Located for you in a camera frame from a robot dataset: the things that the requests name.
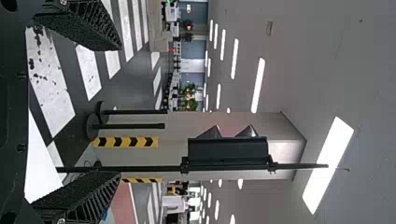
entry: black pole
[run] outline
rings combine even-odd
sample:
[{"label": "black pole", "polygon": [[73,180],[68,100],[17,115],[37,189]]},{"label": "black pole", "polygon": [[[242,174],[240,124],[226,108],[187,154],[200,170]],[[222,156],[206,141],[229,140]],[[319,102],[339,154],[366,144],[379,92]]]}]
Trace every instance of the black pole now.
[{"label": "black pole", "polygon": [[58,173],[88,173],[90,171],[108,172],[179,172],[180,166],[88,166],[56,167]]},{"label": "black pole", "polygon": [[155,115],[168,114],[167,110],[105,110],[106,115]]},{"label": "black pole", "polygon": [[92,124],[93,129],[165,129],[164,123],[140,124]]},{"label": "black pole", "polygon": [[116,171],[116,172],[194,172],[194,171],[244,171],[244,170],[310,170],[329,168],[328,164],[315,163],[274,163],[245,164],[245,165],[190,165],[182,169],[181,166],[102,166],[102,167],[57,167],[58,173],[87,173],[89,171]]}]

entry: white ceiling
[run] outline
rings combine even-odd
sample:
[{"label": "white ceiling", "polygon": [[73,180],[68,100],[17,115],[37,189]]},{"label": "white ceiling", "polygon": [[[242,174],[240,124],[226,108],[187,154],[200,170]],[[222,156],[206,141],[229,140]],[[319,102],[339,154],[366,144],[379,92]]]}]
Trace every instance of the white ceiling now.
[{"label": "white ceiling", "polygon": [[[334,116],[356,131],[340,163],[351,172],[336,173],[314,216],[301,199],[310,173],[297,174],[292,183],[295,198],[284,204],[294,205],[290,216],[304,223],[389,223],[396,218],[389,210],[396,203],[396,3],[389,2],[209,2],[209,19],[220,30],[227,29],[223,62],[219,48],[214,51],[213,42],[209,44],[212,110],[219,82],[221,111],[228,106],[232,111],[250,110],[257,64],[263,57],[259,111],[282,110],[290,118],[307,139],[302,161],[318,158]],[[271,36],[265,34],[267,20],[274,21]],[[239,54],[232,81],[236,37]]]}]

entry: warning stripe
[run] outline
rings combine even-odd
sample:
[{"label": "warning stripe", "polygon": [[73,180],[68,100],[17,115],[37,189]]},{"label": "warning stripe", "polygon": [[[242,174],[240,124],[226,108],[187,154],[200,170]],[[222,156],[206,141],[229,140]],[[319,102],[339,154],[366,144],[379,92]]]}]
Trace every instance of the warning stripe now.
[{"label": "warning stripe", "polygon": [[94,147],[103,148],[159,148],[158,136],[97,137],[92,143]]},{"label": "warning stripe", "polygon": [[132,184],[152,184],[152,183],[162,183],[162,178],[143,178],[143,177],[129,177],[122,179],[125,183],[132,183]]}]

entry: metal post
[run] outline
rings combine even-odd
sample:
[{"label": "metal post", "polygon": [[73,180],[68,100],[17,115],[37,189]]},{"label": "metal post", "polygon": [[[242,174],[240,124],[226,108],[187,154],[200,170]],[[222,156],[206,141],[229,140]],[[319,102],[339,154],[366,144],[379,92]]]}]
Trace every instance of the metal post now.
[{"label": "metal post", "polygon": [[111,171],[111,172],[194,172],[194,171],[246,171],[246,170],[309,170],[316,168],[329,168],[328,164],[315,163],[285,163],[264,165],[193,165],[185,166],[103,166],[103,167],[57,167],[58,173],[87,173],[89,171]]},{"label": "metal post", "polygon": [[103,129],[165,129],[164,123],[137,123],[137,124],[104,124],[99,121],[96,114],[92,113],[88,116],[85,131],[90,140],[95,139],[99,135],[99,131]]},{"label": "metal post", "polygon": [[107,123],[110,115],[164,115],[166,110],[114,110],[104,101],[96,106],[96,115],[101,123]]},{"label": "metal post", "polygon": [[164,123],[141,124],[93,124],[93,129],[165,129]]},{"label": "metal post", "polygon": [[105,115],[154,115],[168,114],[167,110],[104,110]]}]

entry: fluorescent light panel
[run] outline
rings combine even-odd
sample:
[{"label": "fluorescent light panel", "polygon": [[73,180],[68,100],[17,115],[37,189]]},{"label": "fluorescent light panel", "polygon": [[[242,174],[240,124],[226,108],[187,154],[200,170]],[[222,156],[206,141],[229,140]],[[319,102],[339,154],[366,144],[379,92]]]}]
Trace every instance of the fluorescent light panel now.
[{"label": "fluorescent light panel", "polygon": [[233,214],[231,215],[230,224],[235,224],[235,216]]},{"label": "fluorescent light panel", "polygon": [[221,84],[218,84],[218,98],[216,99],[216,109],[220,108]]},{"label": "fluorescent light panel", "polygon": [[220,202],[219,200],[216,200],[215,220],[218,220],[219,218],[219,210],[220,210]]},{"label": "fluorescent light panel", "polygon": [[210,67],[212,66],[212,59],[209,58],[207,61],[207,77],[210,77]]},{"label": "fluorescent light panel", "polygon": [[206,111],[209,111],[209,94],[206,96]]},{"label": "fluorescent light panel", "polygon": [[213,48],[214,49],[217,49],[218,48],[218,30],[219,30],[219,25],[216,23],[216,25],[215,25],[215,42],[214,42],[214,46],[213,46]]},{"label": "fluorescent light panel", "polygon": [[227,34],[227,31],[225,29],[223,29],[221,32],[221,52],[220,52],[220,59],[222,61],[224,60],[224,45],[225,45],[226,34]]},{"label": "fluorescent light panel", "polygon": [[303,199],[311,214],[314,214],[329,187],[336,167],[347,149],[354,130],[338,117],[332,122],[332,127],[320,151],[317,163],[329,164],[331,169],[316,169],[309,177]]},{"label": "fluorescent light panel", "polygon": [[205,51],[205,67],[207,67],[207,50]]},{"label": "fluorescent light panel", "polygon": [[238,179],[238,188],[242,189],[244,187],[244,179]]},{"label": "fluorescent light panel", "polygon": [[212,206],[212,193],[209,192],[209,195],[207,195],[207,207],[210,208]]},{"label": "fluorescent light panel", "polygon": [[213,20],[210,20],[209,40],[213,40]]},{"label": "fluorescent light panel", "polygon": [[238,60],[239,39],[233,41],[233,63],[231,65],[231,79],[235,79],[236,60]]},{"label": "fluorescent light panel", "polygon": [[260,100],[260,92],[262,91],[262,79],[264,78],[265,60],[259,59],[259,66],[257,68],[256,83],[254,84],[253,99],[251,101],[251,113],[257,113],[257,106]]},{"label": "fluorescent light panel", "polygon": [[204,189],[204,201],[206,201],[206,189]]}]

